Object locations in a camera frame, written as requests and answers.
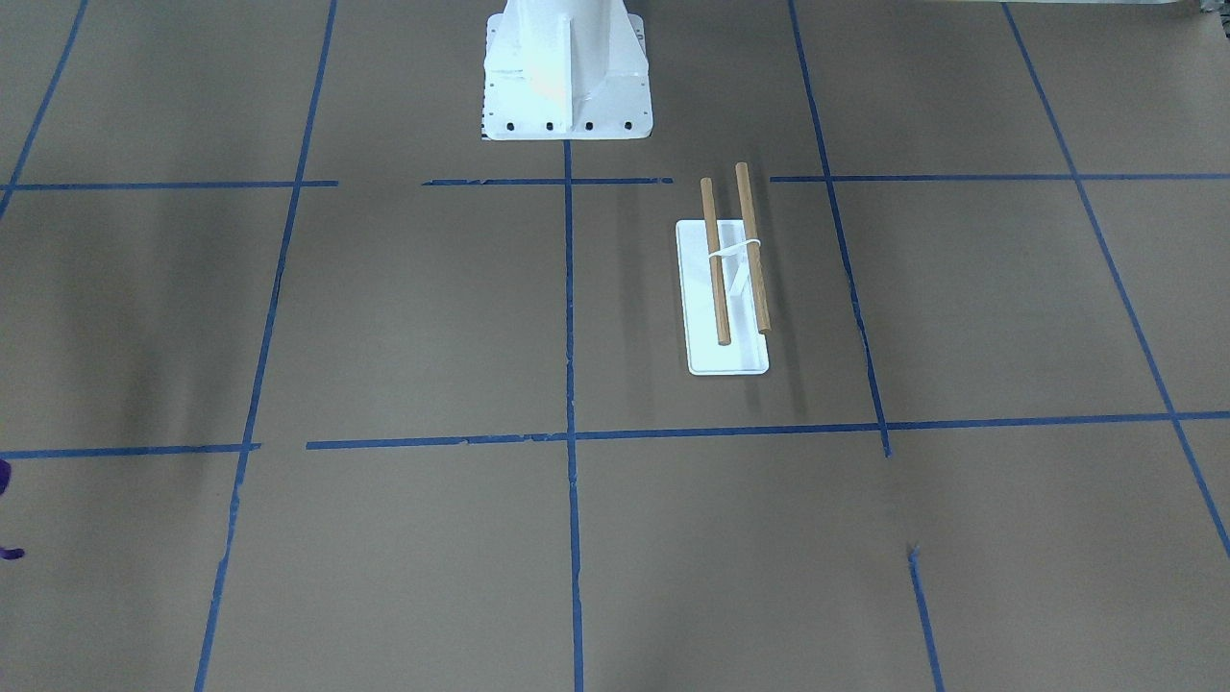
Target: white mounting plate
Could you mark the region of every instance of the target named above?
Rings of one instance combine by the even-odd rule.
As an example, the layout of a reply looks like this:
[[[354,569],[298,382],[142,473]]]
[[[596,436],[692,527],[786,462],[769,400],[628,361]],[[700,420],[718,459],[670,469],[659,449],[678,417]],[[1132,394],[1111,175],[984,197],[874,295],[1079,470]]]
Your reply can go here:
[[[718,245],[729,247],[745,240],[742,220],[717,221]],[[747,272],[748,251],[742,247],[722,257],[726,278],[726,302],[731,315],[731,343],[717,343],[717,313],[713,311],[713,286],[708,275],[708,237],[702,219],[684,219],[675,224],[679,247],[679,290],[684,302],[684,339],[688,344],[688,370],[692,375],[764,375],[769,371],[769,343],[756,329],[756,311],[752,286],[740,279]]]
[[[504,15],[487,20],[487,50]],[[629,15],[636,38],[645,50],[645,21]],[[579,104],[571,130],[560,123],[546,128],[555,112],[549,98],[534,91],[523,76],[488,73],[482,92],[482,136],[494,140],[542,139],[643,139],[653,130],[649,77],[609,75],[603,86]],[[587,129],[587,123],[593,128]]]

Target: blue grid line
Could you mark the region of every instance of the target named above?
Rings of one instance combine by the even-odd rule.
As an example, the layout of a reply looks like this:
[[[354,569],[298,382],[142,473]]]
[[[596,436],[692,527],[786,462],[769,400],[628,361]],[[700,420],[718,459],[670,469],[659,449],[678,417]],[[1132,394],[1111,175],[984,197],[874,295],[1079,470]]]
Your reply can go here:
[[[1128,312],[1128,318],[1132,321],[1132,328],[1137,333],[1137,340],[1140,342],[1140,350],[1144,353],[1145,361],[1149,364],[1149,371],[1153,374],[1154,383],[1157,386],[1157,393],[1161,396],[1161,401],[1166,407],[1166,413],[1170,417],[1171,427],[1175,429],[1175,435],[1178,436],[1178,444],[1183,449],[1183,456],[1187,457],[1187,465],[1192,470],[1192,476],[1196,479],[1196,486],[1200,490],[1200,497],[1204,499],[1204,506],[1209,513],[1209,519],[1213,520],[1213,526],[1216,530],[1218,538],[1221,541],[1221,548],[1226,557],[1230,558],[1230,536],[1226,535],[1225,524],[1221,521],[1221,515],[1218,511],[1216,503],[1213,500],[1213,494],[1209,493],[1209,487],[1204,481],[1204,473],[1200,471],[1199,462],[1196,461],[1196,454],[1192,451],[1192,446],[1187,440],[1187,434],[1183,431],[1183,425],[1180,422],[1178,414],[1175,412],[1175,404],[1170,398],[1170,392],[1166,390],[1166,383],[1162,381],[1161,370],[1157,368],[1157,363],[1154,359],[1153,350],[1149,348],[1149,340],[1145,338],[1144,328],[1140,326],[1140,318],[1137,316],[1135,307],[1132,306],[1132,299],[1128,296],[1128,289],[1123,283],[1123,277],[1119,274],[1119,268],[1114,263],[1114,257],[1111,254],[1111,247],[1106,241],[1106,235],[1102,232],[1102,224],[1097,220],[1097,214],[1093,211],[1093,203],[1089,198],[1089,193],[1085,191],[1085,183],[1081,181],[1081,176],[1076,171],[1076,162],[1073,159],[1071,150],[1068,147],[1068,140],[1064,138],[1064,133],[1059,127],[1059,119],[1055,117],[1054,108],[1050,106],[1050,100],[1047,97],[1046,90],[1042,87],[1042,80],[1038,76],[1038,70],[1033,65],[1033,59],[1030,58],[1030,50],[1025,47],[1025,39],[1021,37],[1021,29],[1016,26],[1016,20],[1012,17],[1012,10],[1007,6],[1007,2],[1000,2],[1000,7],[1004,10],[1004,16],[1007,20],[1009,27],[1012,29],[1012,37],[1016,39],[1017,48],[1021,50],[1021,57],[1025,59],[1025,65],[1030,71],[1030,79],[1033,80],[1033,87],[1038,92],[1038,97],[1042,100],[1042,106],[1047,111],[1047,118],[1050,120],[1050,128],[1055,133],[1055,139],[1059,141],[1059,149],[1063,151],[1064,160],[1068,162],[1068,170],[1071,171],[1073,179],[1076,183],[1076,191],[1080,193],[1081,203],[1085,205],[1085,214],[1089,215],[1090,225],[1093,226],[1093,235],[1097,236],[1098,247],[1102,250],[1102,257],[1106,259],[1106,265],[1111,272],[1111,278],[1114,279],[1114,288],[1119,291],[1119,299],[1123,300],[1123,307]]]
[[[565,360],[567,363],[567,385],[565,407],[567,411],[568,444],[568,543],[572,557],[572,688],[573,692],[585,690],[585,650],[581,610],[581,511],[577,498],[577,369],[574,360],[576,310],[573,306],[573,224],[572,224],[572,141],[563,143],[563,261],[565,261],[565,322],[567,337],[565,340]]]
[[[0,452],[5,460],[81,460],[98,457],[156,457],[170,455],[221,455],[260,450],[251,445],[167,445],[164,447],[86,447],[76,450],[9,450]]]
[[[207,179],[183,182],[23,182],[5,186],[15,192],[108,191],[108,189],[244,189],[250,187],[337,187],[336,179]]]
[[[995,182],[1037,179],[1230,179],[1230,172],[775,175],[769,182]]]
[[[47,91],[43,93],[43,102],[38,104],[38,112],[34,113],[34,122],[31,123],[30,132],[26,134],[26,143],[21,146],[21,154],[17,155],[17,165],[14,166],[12,176],[9,177],[9,186],[5,187],[4,195],[0,197],[0,219],[4,219],[4,213],[12,199],[14,187],[21,181],[21,171],[26,167],[26,160],[30,159],[30,150],[33,149],[34,138],[38,136],[38,128],[43,124],[47,108],[52,104],[52,96],[55,95],[55,87],[59,86],[60,76],[64,75],[64,66],[69,61],[69,54],[73,53],[73,44],[76,43],[77,31],[81,28],[81,20],[85,18],[85,9],[89,2],[90,0],[81,0],[81,4],[77,5],[77,14],[73,17],[73,28],[69,29],[69,37],[64,42],[64,50],[60,52],[60,60],[55,63],[52,81],[47,85]]]
[[[239,519],[240,488],[247,473],[248,449],[256,430],[256,414],[261,406],[261,388],[264,385],[264,369],[269,360],[269,344],[273,340],[273,324],[278,315],[278,300],[282,293],[282,277],[287,268],[287,253],[290,250],[290,237],[299,210],[299,194],[303,189],[304,171],[308,167],[308,151],[311,147],[312,127],[316,123],[316,107],[320,103],[320,91],[325,84],[325,66],[328,63],[328,45],[333,37],[333,20],[337,17],[337,0],[330,0],[328,18],[325,22],[325,38],[320,47],[320,61],[316,65],[316,81],[312,85],[311,101],[308,106],[308,122],[304,124],[303,144],[299,146],[299,165],[295,167],[295,184],[290,191],[290,204],[287,209],[287,222],[282,231],[282,247],[278,251],[278,268],[273,277],[273,290],[269,294],[269,309],[264,317],[264,333],[261,337],[261,355],[256,364],[256,377],[252,381],[252,401],[248,406],[247,423],[244,427],[244,446],[235,465],[235,486],[231,489],[230,513],[226,522],[226,547],[218,562],[214,578],[214,591],[209,605],[209,617],[205,621],[205,634],[200,643],[200,661],[197,665],[194,692],[204,692],[205,677],[209,672],[209,656],[213,653],[214,635],[218,631],[218,612],[221,607],[223,590],[226,584],[226,568],[230,564],[231,546],[235,542],[235,522]]]
[[[914,584],[914,602],[919,607],[919,622],[922,624],[922,639],[926,643],[926,658],[931,664],[931,681],[935,692],[943,692],[943,672],[940,670],[940,654],[935,648],[935,632],[931,628],[931,612],[926,607],[926,594],[922,592],[922,576],[919,575],[919,547],[910,549],[910,583]]]
[[[451,178],[437,177],[423,187],[483,187],[488,184],[673,184],[673,177],[487,177]]]
[[[1230,420],[1230,412],[1189,412],[1176,414],[1182,420]],[[972,430],[996,428],[1055,428],[1073,425],[1116,425],[1133,423],[1165,423],[1168,413],[1155,414],[1102,414],[1085,417],[1032,417],[995,419],[952,419],[888,422],[892,431],[908,430]],[[633,430],[574,431],[576,440],[590,442],[603,440],[653,440],[672,438],[743,438],[772,435],[824,435],[836,433],[876,433],[878,423],[839,423],[814,425],[763,425],[737,428],[663,428]],[[515,445],[524,442],[565,442],[568,433],[531,433],[525,435],[475,435],[454,438],[387,438],[371,440],[321,440],[308,442],[309,451],[323,450],[373,450],[392,447],[440,447],[451,445]]]
[[[833,211],[833,226],[838,235],[838,247],[841,250],[841,265],[845,268],[846,283],[850,284],[850,304],[854,307],[854,320],[859,324],[859,337],[862,338],[862,355],[867,363],[867,386],[871,388],[871,403],[876,409],[876,422],[879,424],[879,439],[884,446],[884,456],[893,456],[893,446],[888,440],[888,427],[884,424],[884,406],[879,399],[879,383],[876,380],[876,364],[871,358],[871,342],[867,339],[867,324],[862,320],[862,307],[859,305],[859,288],[854,279],[854,265],[850,262],[850,247],[846,245],[845,227],[841,224],[841,208],[838,205],[838,188],[833,183],[833,168],[829,166],[829,150],[824,144],[824,128],[820,127],[820,111],[812,91],[812,73],[807,66],[807,53],[803,50],[803,36],[798,29],[798,10],[795,0],[787,0],[790,22],[795,31],[795,49],[798,52],[798,68],[803,73],[803,87],[807,90],[807,103],[812,109],[812,128],[815,130],[815,147],[820,154],[820,167],[824,168],[824,183],[829,193],[829,209]]]

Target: wooden stick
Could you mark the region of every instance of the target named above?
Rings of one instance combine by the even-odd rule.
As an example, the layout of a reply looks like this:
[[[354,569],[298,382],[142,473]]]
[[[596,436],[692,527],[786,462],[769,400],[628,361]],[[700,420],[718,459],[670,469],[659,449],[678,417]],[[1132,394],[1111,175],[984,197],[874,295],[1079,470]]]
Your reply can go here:
[[[713,178],[700,178],[700,202],[705,208],[705,235],[708,236],[708,253],[722,248],[717,236],[717,206],[713,204]],[[713,283],[713,311],[717,313],[717,343],[731,344],[731,315],[726,307],[726,277],[722,274],[722,257],[708,258],[708,277]]]
[[[739,161],[734,165],[734,177],[739,181],[739,208],[743,210],[743,232],[747,240],[755,240],[756,209],[752,202],[752,179],[748,165]],[[765,273],[760,265],[760,243],[748,242],[748,272],[752,273],[752,301],[756,307],[756,328],[769,333],[769,294],[765,293]]]

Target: vertical blue line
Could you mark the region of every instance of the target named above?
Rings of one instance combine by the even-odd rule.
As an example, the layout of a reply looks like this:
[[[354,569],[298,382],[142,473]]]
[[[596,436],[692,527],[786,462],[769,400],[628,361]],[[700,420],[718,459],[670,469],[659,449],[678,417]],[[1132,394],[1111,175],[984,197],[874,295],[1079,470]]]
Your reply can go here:
[[[1004,9],[1004,16],[1007,18],[1007,25],[1012,29],[1012,38],[1016,39],[1016,45],[1021,50],[1021,57],[1025,59],[1025,66],[1030,71],[1030,79],[1033,80],[1033,87],[1038,92],[1038,97],[1042,100],[1042,107],[1047,111],[1047,119],[1050,120],[1050,128],[1055,133],[1055,139],[1059,141],[1059,149],[1063,151],[1064,161],[1068,162],[1068,171],[1073,176],[1073,181],[1076,183],[1076,191],[1080,193],[1081,204],[1085,205],[1085,214],[1089,216],[1090,225],[1093,226],[1093,235],[1097,237],[1097,245],[1102,250],[1102,257],[1106,259],[1106,265],[1111,270],[1111,278],[1114,280],[1114,288],[1119,293],[1119,299],[1123,301],[1123,307],[1128,311],[1128,318],[1132,321],[1132,328],[1137,333],[1137,340],[1140,342],[1140,350],[1145,355],[1145,361],[1149,364],[1149,372],[1153,374],[1154,385],[1157,386],[1157,393],[1161,396],[1162,404],[1166,407],[1166,413],[1170,415],[1171,427],[1175,429],[1175,435],[1178,436],[1178,444],[1183,449],[1183,456],[1187,458],[1187,466],[1192,470],[1192,476],[1196,479],[1196,486],[1200,490],[1200,497],[1204,499],[1204,508],[1209,513],[1209,517],[1213,520],[1213,527],[1218,532],[1218,538],[1221,541],[1221,549],[1225,552],[1226,557],[1230,558],[1230,536],[1226,535],[1225,524],[1221,521],[1221,514],[1218,511],[1216,503],[1213,500],[1213,494],[1209,493],[1209,487],[1204,482],[1204,473],[1200,471],[1199,462],[1196,461],[1196,454],[1192,451],[1191,444],[1187,441],[1187,433],[1183,431],[1183,424],[1178,419],[1178,414],[1175,412],[1175,404],[1170,398],[1170,392],[1166,391],[1166,383],[1161,379],[1161,370],[1157,368],[1157,361],[1154,360],[1153,349],[1149,348],[1149,340],[1145,338],[1145,331],[1140,326],[1140,318],[1137,316],[1135,307],[1132,306],[1132,299],[1128,296],[1128,289],[1123,283],[1123,277],[1119,274],[1119,268],[1114,263],[1114,257],[1111,254],[1111,246],[1106,242],[1106,235],[1102,232],[1102,224],[1097,220],[1097,214],[1093,211],[1093,203],[1089,198],[1089,193],[1085,191],[1085,182],[1081,179],[1080,172],[1076,170],[1076,161],[1073,159],[1071,150],[1068,147],[1068,140],[1064,138],[1063,130],[1059,128],[1059,119],[1055,117],[1055,111],[1050,107],[1050,98],[1047,97],[1047,91],[1042,87],[1042,80],[1038,77],[1038,70],[1034,69],[1033,59],[1030,58],[1030,50],[1025,47],[1025,39],[1021,37],[1021,29],[1016,26],[1016,20],[1012,17],[1012,10],[1007,6],[1007,2],[1000,2]]]
[[[247,423],[244,425],[244,451],[239,455],[239,463],[235,466],[235,486],[231,489],[230,513],[226,521],[226,548],[223,551],[223,559],[218,563],[218,573],[214,578],[213,600],[209,605],[209,617],[205,621],[205,635],[200,644],[200,661],[197,665],[197,680],[193,686],[194,692],[203,692],[205,677],[209,672],[209,656],[213,653],[214,635],[218,629],[218,612],[221,607],[223,589],[226,584],[226,568],[230,564],[231,546],[235,541],[235,522],[239,519],[240,488],[244,486],[244,477],[247,474],[247,460],[252,445],[252,434],[256,430],[256,414],[261,406],[261,388],[264,385],[264,369],[269,360],[269,344],[273,340],[273,323],[278,316],[278,300],[282,294],[282,275],[287,268],[287,253],[290,250],[290,237],[295,226],[295,215],[299,211],[299,193],[303,188],[304,170],[308,167],[308,150],[311,146],[311,133],[316,123],[316,106],[320,103],[320,91],[325,82],[325,65],[328,63],[328,45],[333,37],[333,18],[337,16],[337,0],[330,0],[328,18],[325,22],[325,39],[320,48],[320,61],[316,65],[316,82],[312,86],[311,102],[308,106],[308,122],[304,124],[303,143],[299,146],[299,163],[295,167],[295,183],[290,191],[290,204],[287,209],[287,222],[282,230],[282,246],[278,250],[278,268],[273,275],[273,290],[269,294],[269,309],[264,316],[264,333],[261,337],[261,355],[256,363],[256,377],[252,381],[252,399],[247,409]]]
[[[914,583],[914,602],[919,607],[919,621],[922,623],[922,638],[926,640],[926,658],[931,663],[931,680],[935,692],[943,692],[943,674],[940,671],[940,654],[935,649],[935,632],[931,631],[931,613],[926,607],[926,595],[922,592],[922,578],[919,576],[918,546],[910,551],[910,581]]]
[[[5,187],[4,197],[0,197],[0,219],[4,218],[5,210],[9,208],[9,200],[12,199],[14,188],[17,181],[21,179],[21,171],[26,167],[26,159],[30,157],[30,150],[34,146],[34,138],[38,136],[38,128],[43,124],[43,117],[47,114],[48,106],[52,104],[52,96],[55,95],[55,87],[60,84],[60,76],[64,74],[64,65],[69,61],[69,54],[73,53],[73,44],[76,43],[77,29],[81,28],[81,20],[85,17],[85,7],[90,0],[81,0],[77,5],[77,14],[73,17],[73,28],[69,29],[69,37],[64,42],[64,50],[60,52],[60,61],[55,64],[55,71],[52,73],[52,81],[47,85],[47,91],[43,93],[43,102],[38,104],[38,112],[34,113],[34,122],[30,125],[30,132],[26,133],[26,143],[21,146],[21,154],[17,155],[17,165],[12,168],[12,176],[9,177],[9,184]]]
[[[812,108],[812,128],[815,130],[815,146],[820,154],[820,166],[824,168],[824,186],[829,192],[829,209],[833,211],[833,227],[838,234],[838,247],[841,250],[841,265],[850,285],[850,304],[854,306],[854,320],[859,324],[859,337],[862,339],[862,358],[867,363],[867,385],[871,387],[871,403],[876,408],[876,423],[879,424],[879,441],[884,446],[884,456],[893,456],[893,446],[888,440],[888,423],[884,420],[884,406],[879,398],[879,382],[876,380],[876,364],[871,359],[871,342],[867,339],[867,324],[862,318],[862,306],[859,302],[859,288],[854,280],[854,264],[850,262],[850,247],[846,243],[845,226],[841,222],[841,209],[838,206],[838,188],[833,182],[833,170],[829,167],[829,150],[824,144],[824,129],[820,127],[820,111],[815,106],[812,91],[812,71],[807,68],[807,53],[803,50],[803,36],[798,29],[798,10],[795,0],[787,0],[790,22],[795,29],[795,49],[798,50],[798,66],[803,73],[803,87],[807,90],[807,103]]]
[[[577,504],[577,379],[573,366],[574,317],[572,302],[572,141],[563,141],[563,296],[566,305],[567,417],[568,417],[568,532],[572,552],[572,688],[584,692],[585,654],[581,627],[581,513]]]

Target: wooden dowel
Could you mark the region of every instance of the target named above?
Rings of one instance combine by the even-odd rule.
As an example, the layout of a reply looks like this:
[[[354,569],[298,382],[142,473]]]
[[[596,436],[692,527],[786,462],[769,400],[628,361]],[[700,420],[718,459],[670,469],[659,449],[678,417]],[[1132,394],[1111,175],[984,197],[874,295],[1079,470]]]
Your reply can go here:
[[[756,240],[756,209],[752,200],[752,177],[748,165],[739,161],[734,165],[734,177],[739,181],[739,208],[743,211],[743,232],[747,240]],[[765,273],[760,265],[760,243],[748,243],[748,272],[752,274],[752,302],[756,309],[756,328],[769,333],[769,294],[765,293]]]
[[[700,178],[700,202],[705,208],[705,235],[708,237],[708,253],[722,248],[717,236],[717,206],[713,204],[713,178]],[[713,311],[717,313],[717,342],[721,345],[731,343],[731,315],[726,307],[726,277],[722,274],[722,257],[708,258],[708,277],[713,284]]]

